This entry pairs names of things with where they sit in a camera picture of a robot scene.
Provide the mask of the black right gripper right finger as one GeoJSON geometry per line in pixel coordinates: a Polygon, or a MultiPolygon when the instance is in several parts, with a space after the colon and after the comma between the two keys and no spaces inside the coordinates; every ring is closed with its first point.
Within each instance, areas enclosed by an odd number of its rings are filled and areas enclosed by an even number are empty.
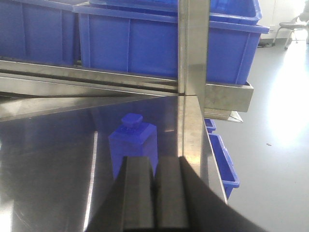
{"type": "Polygon", "coordinates": [[[222,201],[185,157],[161,157],[155,180],[158,232],[264,231],[222,201]]]}

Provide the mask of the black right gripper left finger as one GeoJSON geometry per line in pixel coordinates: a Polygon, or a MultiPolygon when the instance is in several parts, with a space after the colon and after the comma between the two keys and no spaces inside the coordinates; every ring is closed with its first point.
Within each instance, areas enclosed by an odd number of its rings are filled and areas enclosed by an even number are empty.
{"type": "Polygon", "coordinates": [[[153,172],[147,157],[124,157],[111,191],[89,223],[91,232],[153,232],[153,172]]]}

